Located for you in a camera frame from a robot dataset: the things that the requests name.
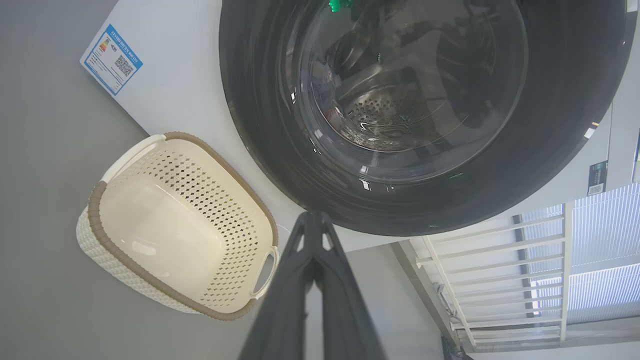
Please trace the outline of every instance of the white washing machine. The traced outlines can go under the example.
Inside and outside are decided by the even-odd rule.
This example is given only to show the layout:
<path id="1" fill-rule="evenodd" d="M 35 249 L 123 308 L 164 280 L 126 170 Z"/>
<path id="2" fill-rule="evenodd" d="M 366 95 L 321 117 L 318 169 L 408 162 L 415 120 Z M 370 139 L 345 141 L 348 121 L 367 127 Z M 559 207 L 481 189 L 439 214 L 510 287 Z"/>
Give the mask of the white washing machine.
<path id="1" fill-rule="evenodd" d="M 350 251 L 632 182 L 637 0 L 437 3 L 120 0 L 80 63 L 211 145 L 281 244 L 305 208 Z"/>

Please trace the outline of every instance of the floor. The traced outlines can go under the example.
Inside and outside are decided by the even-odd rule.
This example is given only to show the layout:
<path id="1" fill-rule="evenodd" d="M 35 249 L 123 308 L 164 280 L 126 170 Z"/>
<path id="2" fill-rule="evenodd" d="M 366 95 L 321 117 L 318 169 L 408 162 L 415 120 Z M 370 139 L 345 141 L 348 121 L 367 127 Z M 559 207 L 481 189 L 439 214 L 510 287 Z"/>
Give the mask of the floor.
<path id="1" fill-rule="evenodd" d="M 115 3 L 0 3 L 0 359 L 235 359 L 255 312 L 218 322 L 171 310 L 77 246 L 93 186 L 147 136 L 78 62 Z M 391 249 L 349 260 L 388 358 L 441 359 Z M 317 341 L 308 347 L 321 358 Z"/>

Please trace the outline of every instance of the black object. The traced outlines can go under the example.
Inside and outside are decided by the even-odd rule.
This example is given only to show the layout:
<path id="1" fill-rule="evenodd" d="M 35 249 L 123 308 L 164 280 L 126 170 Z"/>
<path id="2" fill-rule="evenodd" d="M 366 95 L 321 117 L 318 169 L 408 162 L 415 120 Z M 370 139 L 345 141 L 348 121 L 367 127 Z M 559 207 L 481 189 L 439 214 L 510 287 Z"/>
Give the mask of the black object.
<path id="1" fill-rule="evenodd" d="M 386 359 L 331 219 L 317 212 L 298 217 L 240 360 L 304 359 L 305 297 L 314 281 L 323 294 L 324 358 Z"/>
<path id="2" fill-rule="evenodd" d="M 368 12 L 367 6 L 377 8 Z M 424 19 L 419 18 L 421 6 L 429 10 L 423 12 L 427 14 Z M 521 19 L 511 26 L 509 21 L 515 18 L 507 15 L 513 12 L 503 10 L 514 6 Z M 305 209 L 327 212 L 336 225 L 391 236 L 439 233 L 480 222 L 526 199 L 560 172 L 586 143 L 585 132 L 601 121 L 613 99 L 627 64 L 637 17 L 637 12 L 627 12 L 626 0 L 371 0 L 354 1 L 352 9 L 329 14 L 324 27 L 314 28 L 318 14 L 328 11 L 325 7 L 326 1 L 311 0 L 224 1 L 220 67 L 227 102 L 254 160 L 293 201 Z M 460 9 L 466 8 L 472 10 L 468 13 L 484 12 L 484 20 L 465 15 L 466 10 Z M 339 42 L 336 52 L 343 61 L 339 66 L 327 61 L 328 70 L 321 71 L 323 54 L 316 50 L 333 44 L 332 29 L 353 23 L 352 15 L 356 19 L 359 15 L 351 12 L 357 9 L 368 14 L 366 21 L 354 26 L 352 35 L 341 38 L 352 42 L 354 51 Z M 449 10 L 455 19 L 437 15 Z M 406 22 L 409 26 L 400 28 Z M 493 32 L 495 41 L 489 43 L 487 25 L 502 29 Z M 381 37 L 384 31 L 380 29 L 395 32 Z M 315 30 L 319 35 L 311 41 Z M 435 65 L 420 60 L 421 47 L 416 42 L 438 33 L 446 34 L 439 35 L 444 41 L 428 49 L 438 55 Z M 526 37 L 526 52 L 512 53 L 509 46 L 519 43 L 510 39 L 521 34 Z M 309 43 L 317 45 L 314 51 L 308 50 Z M 329 60 L 330 50 L 326 51 Z M 320 60 L 303 61 L 313 54 Z M 328 126 L 337 115 L 336 111 L 323 113 L 321 108 L 330 109 L 335 102 L 340 108 L 340 89 L 332 88 L 339 87 L 338 77 L 345 80 L 351 73 L 377 66 L 376 62 L 384 65 L 390 56 L 404 56 L 400 60 L 406 60 L 406 66 L 386 72 L 390 80 L 380 78 L 379 87 L 388 90 L 391 100 L 411 103 L 396 105 L 396 115 L 406 118 L 406 124 L 387 124 L 393 130 L 387 139 L 397 136 L 397 129 L 409 129 L 415 131 L 403 138 L 412 142 L 389 147 L 392 152 L 374 151 L 367 139 L 350 140 L 345 137 L 348 134 L 339 135 L 334 129 L 310 130 L 310 124 L 327 122 Z M 493 63 L 491 72 L 471 71 Z M 310 67 L 317 71 L 309 72 Z M 500 99 L 515 94 L 508 91 L 508 81 L 520 79 L 509 74 L 520 67 L 526 74 L 519 97 L 513 100 L 513 111 L 495 113 Z M 457 130 L 484 134 L 486 129 L 486 136 L 495 135 L 484 147 L 480 146 L 483 140 L 477 152 L 457 156 L 458 149 L 465 151 L 464 134 L 449 139 L 437 126 L 435 130 L 415 126 L 415 119 L 403 117 L 425 111 L 405 94 L 436 101 L 429 92 L 432 89 L 420 80 L 429 71 L 440 74 L 455 118 L 462 123 L 470 116 Z M 328 78 L 313 78 L 317 74 Z M 403 74 L 411 78 L 404 79 Z M 348 115 L 348 108 L 344 109 L 343 115 Z M 371 109 L 360 106 L 354 113 L 363 111 Z M 490 116 L 492 111 L 502 116 L 498 120 L 505 121 L 503 126 L 490 124 L 496 119 Z M 444 116 L 440 120 L 449 121 Z M 327 139 L 333 145 L 322 148 Z M 421 146 L 420 141 L 425 140 L 429 144 Z M 444 156 L 443 160 L 451 161 L 438 168 L 441 154 L 452 157 Z M 384 176 L 372 176 L 373 172 Z"/>
<path id="3" fill-rule="evenodd" d="M 607 191 L 607 169 L 609 161 L 591 165 L 589 167 L 589 188 L 587 196 L 598 195 Z"/>

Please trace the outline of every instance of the cream plastic basket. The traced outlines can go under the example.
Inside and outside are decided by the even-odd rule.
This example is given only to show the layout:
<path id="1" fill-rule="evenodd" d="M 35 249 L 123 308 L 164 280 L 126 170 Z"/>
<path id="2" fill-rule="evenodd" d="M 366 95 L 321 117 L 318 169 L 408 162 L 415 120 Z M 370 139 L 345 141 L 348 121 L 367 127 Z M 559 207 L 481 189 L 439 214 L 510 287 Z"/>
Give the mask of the cream plastic basket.
<path id="1" fill-rule="evenodd" d="M 151 136 L 112 165 L 76 235 L 87 255 L 132 289 L 219 320 L 249 312 L 278 264 L 265 205 L 205 142 L 185 133 Z M 269 255 L 271 273 L 254 292 Z"/>

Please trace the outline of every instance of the washing machine drum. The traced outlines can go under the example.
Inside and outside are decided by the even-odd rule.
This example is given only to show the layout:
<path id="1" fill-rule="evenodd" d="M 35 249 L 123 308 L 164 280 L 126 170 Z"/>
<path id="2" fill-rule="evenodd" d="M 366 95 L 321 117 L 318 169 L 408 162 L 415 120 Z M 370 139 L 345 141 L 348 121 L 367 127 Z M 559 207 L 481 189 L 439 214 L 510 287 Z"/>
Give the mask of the washing machine drum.
<path id="1" fill-rule="evenodd" d="M 305 209 L 411 236 L 551 180 L 618 87 L 625 0 L 234 0 L 220 67 L 244 144 Z"/>

